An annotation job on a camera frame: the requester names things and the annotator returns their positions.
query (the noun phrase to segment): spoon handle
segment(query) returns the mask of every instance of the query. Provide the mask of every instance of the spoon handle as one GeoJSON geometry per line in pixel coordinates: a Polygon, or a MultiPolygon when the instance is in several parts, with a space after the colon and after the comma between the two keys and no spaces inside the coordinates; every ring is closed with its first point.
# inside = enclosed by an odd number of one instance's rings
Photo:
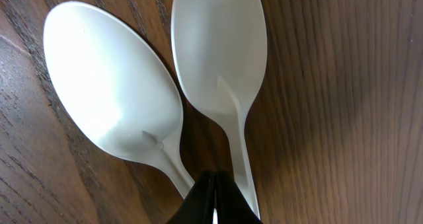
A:
{"type": "Polygon", "coordinates": [[[254,180],[252,179],[249,154],[244,137],[244,124],[240,121],[238,126],[228,126],[226,134],[231,148],[231,158],[233,167],[233,176],[235,183],[243,194],[245,200],[254,211],[254,214],[260,219],[260,210],[256,190],[254,188],[254,180]]]}

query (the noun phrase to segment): black object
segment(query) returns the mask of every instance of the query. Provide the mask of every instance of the black object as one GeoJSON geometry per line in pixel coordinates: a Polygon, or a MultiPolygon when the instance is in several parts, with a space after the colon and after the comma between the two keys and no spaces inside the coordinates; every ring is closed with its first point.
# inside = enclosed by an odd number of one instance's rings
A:
{"type": "Polygon", "coordinates": [[[251,211],[238,186],[227,172],[205,171],[168,224],[211,224],[217,198],[219,224],[262,224],[251,211]]]}

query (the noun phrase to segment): white plastic spoon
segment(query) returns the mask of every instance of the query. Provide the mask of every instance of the white plastic spoon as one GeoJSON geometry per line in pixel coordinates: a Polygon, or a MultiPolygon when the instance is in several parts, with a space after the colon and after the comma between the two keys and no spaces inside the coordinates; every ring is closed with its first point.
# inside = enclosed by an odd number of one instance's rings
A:
{"type": "Polygon", "coordinates": [[[194,181],[180,160],[182,103],[155,52],[109,13],[67,2],[47,16],[44,53],[81,131],[115,157],[163,171],[185,198],[194,181]]]}
{"type": "Polygon", "coordinates": [[[267,60],[260,0],[173,0],[172,49],[187,99],[226,132],[235,182],[260,218],[244,126],[267,60]]]}

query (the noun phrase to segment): wooden surface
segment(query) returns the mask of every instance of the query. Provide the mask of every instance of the wooden surface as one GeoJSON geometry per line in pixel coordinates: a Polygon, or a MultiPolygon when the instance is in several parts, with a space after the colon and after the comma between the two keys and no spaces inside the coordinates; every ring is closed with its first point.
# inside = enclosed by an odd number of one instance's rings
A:
{"type": "MultiPolygon", "coordinates": [[[[42,31],[63,1],[0,0],[0,223],[164,223],[182,202],[169,179],[98,149],[53,90],[42,31]]],[[[174,75],[172,0],[78,1],[174,75]]],[[[262,3],[268,64],[245,136],[263,222],[423,223],[423,0],[262,3]]],[[[194,179],[231,170],[225,134],[189,103],[181,154],[194,179]]]]}

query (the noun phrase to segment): spoon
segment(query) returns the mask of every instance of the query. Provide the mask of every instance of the spoon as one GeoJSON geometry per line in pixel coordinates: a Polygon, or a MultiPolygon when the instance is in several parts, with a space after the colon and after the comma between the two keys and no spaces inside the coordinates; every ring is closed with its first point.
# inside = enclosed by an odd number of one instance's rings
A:
{"type": "Polygon", "coordinates": [[[244,126],[267,60],[260,0],[173,0],[172,49],[185,96],[228,136],[235,182],[260,218],[244,126]]]}
{"type": "Polygon", "coordinates": [[[47,16],[44,53],[81,131],[110,155],[161,170],[185,198],[194,181],[180,160],[182,103],[147,43],[111,14],[66,2],[47,16]]]}

